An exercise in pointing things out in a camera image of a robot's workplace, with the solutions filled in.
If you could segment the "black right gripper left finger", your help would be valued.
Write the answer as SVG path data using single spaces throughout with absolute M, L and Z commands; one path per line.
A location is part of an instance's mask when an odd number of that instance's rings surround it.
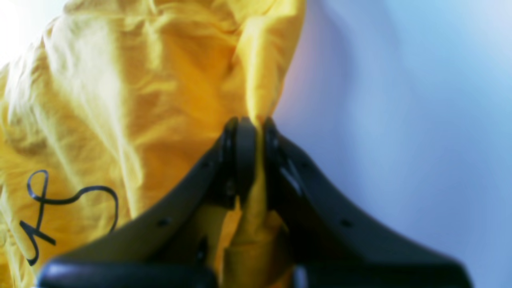
M 230 119 L 219 139 L 157 204 L 116 231 L 50 260 L 40 288 L 216 288 L 212 263 L 228 211 L 255 175 L 256 128 Z

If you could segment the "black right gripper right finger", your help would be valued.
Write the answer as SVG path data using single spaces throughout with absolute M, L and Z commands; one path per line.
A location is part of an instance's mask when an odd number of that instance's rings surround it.
M 471 288 L 463 265 L 391 230 L 342 194 L 309 155 L 263 126 L 267 202 L 288 232 L 292 288 Z

